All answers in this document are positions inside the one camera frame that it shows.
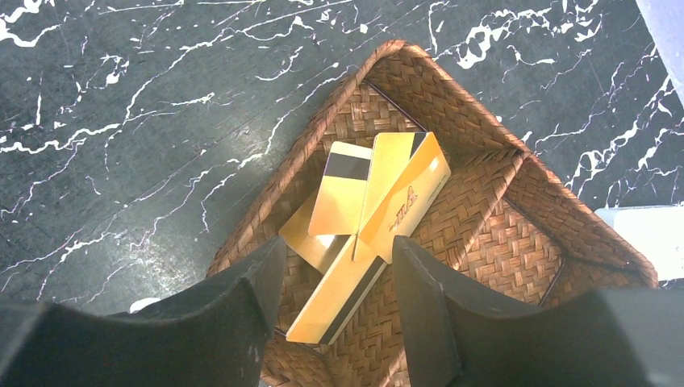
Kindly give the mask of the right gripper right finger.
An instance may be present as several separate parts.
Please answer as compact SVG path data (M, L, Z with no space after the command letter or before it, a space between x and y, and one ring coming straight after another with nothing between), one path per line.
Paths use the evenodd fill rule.
M394 239L413 386L680 386L683 292L601 289L544 310Z

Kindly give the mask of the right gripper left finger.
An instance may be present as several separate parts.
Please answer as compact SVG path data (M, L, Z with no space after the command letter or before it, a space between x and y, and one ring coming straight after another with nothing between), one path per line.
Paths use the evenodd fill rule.
M257 386L286 245L276 237L212 277L131 314L1 303L4 386Z

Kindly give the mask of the gold credit card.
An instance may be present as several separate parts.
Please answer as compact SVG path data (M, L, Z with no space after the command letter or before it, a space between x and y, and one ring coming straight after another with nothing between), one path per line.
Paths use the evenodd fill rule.
M371 148L336 141L331 145L309 224L310 235L358 232Z

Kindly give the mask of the brown woven divided basket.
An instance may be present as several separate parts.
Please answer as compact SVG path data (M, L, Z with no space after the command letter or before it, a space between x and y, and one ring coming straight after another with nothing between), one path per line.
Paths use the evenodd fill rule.
M431 131L452 174L412 234L444 264L505 295L550 308L598 287L657 286L653 265L420 46L380 45L312 117L217 251L216 274L254 251L319 186L334 141ZM384 270L331 344L289 343L321 276L288 252L276 334L261 377L272 386L410 386L392 272Z

